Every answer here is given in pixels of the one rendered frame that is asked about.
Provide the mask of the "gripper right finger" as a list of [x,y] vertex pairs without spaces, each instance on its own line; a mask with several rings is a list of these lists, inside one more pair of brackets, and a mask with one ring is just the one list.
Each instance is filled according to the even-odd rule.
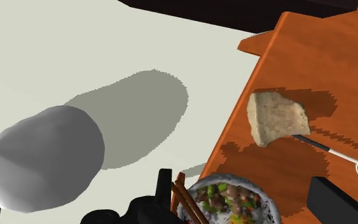
[[358,224],[358,201],[325,177],[311,178],[306,206],[322,224]]

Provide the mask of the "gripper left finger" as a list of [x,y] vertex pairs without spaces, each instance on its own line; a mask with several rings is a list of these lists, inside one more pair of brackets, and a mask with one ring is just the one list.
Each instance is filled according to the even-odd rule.
[[184,224],[170,211],[171,182],[172,169],[160,169],[154,196],[133,199],[123,216],[110,209],[91,211],[80,224]]

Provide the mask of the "grey bowl with food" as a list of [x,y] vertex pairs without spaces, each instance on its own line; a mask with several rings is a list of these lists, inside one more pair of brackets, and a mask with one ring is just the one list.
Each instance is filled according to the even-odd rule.
[[264,190],[233,174],[212,174],[188,188],[208,224],[281,224]]

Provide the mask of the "beige rough stone chunk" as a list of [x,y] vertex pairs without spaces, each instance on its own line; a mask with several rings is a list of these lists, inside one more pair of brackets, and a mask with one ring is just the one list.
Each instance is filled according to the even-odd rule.
[[251,136],[259,147],[266,147],[281,137],[311,133],[305,107],[278,92],[252,93],[247,117]]

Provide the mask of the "white cone-shaped lamp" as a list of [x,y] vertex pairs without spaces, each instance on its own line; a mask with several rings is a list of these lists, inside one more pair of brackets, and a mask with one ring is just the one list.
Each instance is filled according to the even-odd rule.
[[93,119],[54,106],[0,133],[0,208],[33,213],[78,198],[100,171],[104,140]]

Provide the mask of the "orange wooden table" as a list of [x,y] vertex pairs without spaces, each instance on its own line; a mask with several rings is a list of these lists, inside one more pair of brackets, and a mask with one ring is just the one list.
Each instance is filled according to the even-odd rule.
[[358,200],[353,163],[292,137],[257,147],[247,101],[272,90],[302,103],[311,138],[358,159],[358,8],[329,18],[285,12],[273,31],[244,39],[239,49],[259,60],[202,176],[245,177],[275,201],[282,224],[319,224],[306,208],[311,177],[327,177]]

